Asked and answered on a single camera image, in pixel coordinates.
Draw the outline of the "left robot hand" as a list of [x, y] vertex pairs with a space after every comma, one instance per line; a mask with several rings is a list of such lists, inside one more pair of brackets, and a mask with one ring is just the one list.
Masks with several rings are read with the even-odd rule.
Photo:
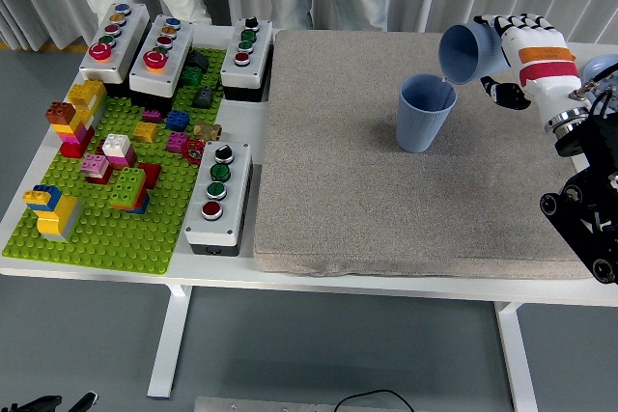
[[[56, 407], [62, 403], [62, 397], [57, 395], [47, 395], [36, 398], [30, 402], [19, 405], [12, 403], [10, 407], [2, 407], [2, 412], [54, 412]], [[70, 412], [88, 411], [98, 401], [98, 394], [90, 391], [86, 393], [70, 409]]]

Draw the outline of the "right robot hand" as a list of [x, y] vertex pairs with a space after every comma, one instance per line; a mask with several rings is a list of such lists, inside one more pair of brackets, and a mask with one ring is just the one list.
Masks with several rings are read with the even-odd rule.
[[581, 87], [575, 58], [562, 33], [538, 14], [482, 14], [473, 18], [491, 26], [501, 39], [506, 62], [520, 87], [547, 125], [579, 106], [570, 94]]

